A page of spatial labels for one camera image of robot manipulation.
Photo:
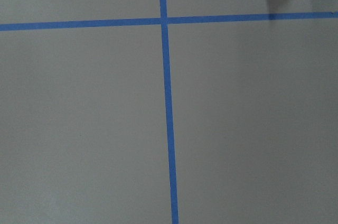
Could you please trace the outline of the brown paper table mat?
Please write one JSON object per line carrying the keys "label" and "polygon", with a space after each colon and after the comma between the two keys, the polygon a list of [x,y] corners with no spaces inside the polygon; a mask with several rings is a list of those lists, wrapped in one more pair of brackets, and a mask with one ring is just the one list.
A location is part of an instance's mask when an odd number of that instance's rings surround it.
{"label": "brown paper table mat", "polygon": [[337,223],[337,0],[1,0],[1,223]]}

